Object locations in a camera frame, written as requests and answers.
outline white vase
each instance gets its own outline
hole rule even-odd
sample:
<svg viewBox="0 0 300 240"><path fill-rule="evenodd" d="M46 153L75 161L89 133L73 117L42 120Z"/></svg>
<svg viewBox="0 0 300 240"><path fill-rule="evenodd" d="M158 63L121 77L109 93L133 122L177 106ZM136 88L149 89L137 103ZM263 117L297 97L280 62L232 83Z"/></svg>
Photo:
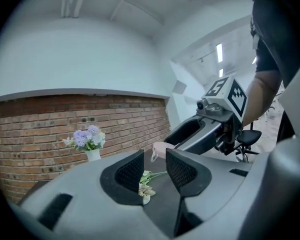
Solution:
<svg viewBox="0 0 300 240"><path fill-rule="evenodd" d="M91 151L86 151L85 153L88 157L89 162L101 159L99 148Z"/></svg>

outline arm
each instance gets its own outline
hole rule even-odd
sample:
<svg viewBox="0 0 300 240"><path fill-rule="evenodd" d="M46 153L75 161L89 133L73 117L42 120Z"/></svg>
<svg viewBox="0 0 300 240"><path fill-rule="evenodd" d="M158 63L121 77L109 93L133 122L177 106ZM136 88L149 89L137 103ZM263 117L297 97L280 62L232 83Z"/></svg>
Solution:
<svg viewBox="0 0 300 240"><path fill-rule="evenodd" d="M262 116L272 104L280 84L281 75L277 70L259 71L247 89L248 103L243 118L243 126Z"/></svg>

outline black mesh pad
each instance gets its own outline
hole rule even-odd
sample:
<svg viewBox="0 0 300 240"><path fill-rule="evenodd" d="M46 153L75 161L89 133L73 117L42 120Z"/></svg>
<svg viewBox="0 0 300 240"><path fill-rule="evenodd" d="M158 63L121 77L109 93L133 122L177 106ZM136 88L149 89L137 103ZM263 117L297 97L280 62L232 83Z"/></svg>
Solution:
<svg viewBox="0 0 300 240"><path fill-rule="evenodd" d="M197 196L211 182L212 175L207 167L173 149L166 149L165 162L166 170L181 197Z"/></svg>
<svg viewBox="0 0 300 240"><path fill-rule="evenodd" d="M143 205L143 198L138 191L144 170L144 151L139 150L105 168L100 184L103 191L118 204Z"/></svg>

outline brick wall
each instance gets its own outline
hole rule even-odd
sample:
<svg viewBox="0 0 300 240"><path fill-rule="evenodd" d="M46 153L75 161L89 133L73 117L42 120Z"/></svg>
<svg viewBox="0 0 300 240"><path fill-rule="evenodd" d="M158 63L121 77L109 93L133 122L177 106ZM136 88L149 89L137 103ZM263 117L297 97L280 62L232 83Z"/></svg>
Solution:
<svg viewBox="0 0 300 240"><path fill-rule="evenodd" d="M170 131L163 99L56 95L0 102L0 188L17 203L41 180L87 162L61 141L94 124L106 133L100 154L152 148Z"/></svg>

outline ceiling light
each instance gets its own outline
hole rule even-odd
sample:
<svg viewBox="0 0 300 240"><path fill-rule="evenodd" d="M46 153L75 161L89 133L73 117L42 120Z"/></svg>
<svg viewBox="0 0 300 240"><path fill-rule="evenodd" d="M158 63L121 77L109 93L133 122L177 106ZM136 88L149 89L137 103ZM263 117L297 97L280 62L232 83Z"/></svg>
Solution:
<svg viewBox="0 0 300 240"><path fill-rule="evenodd" d="M222 44L219 43L216 46L216 53L218 54L218 62L222 62L224 60L224 56L222 54Z"/></svg>

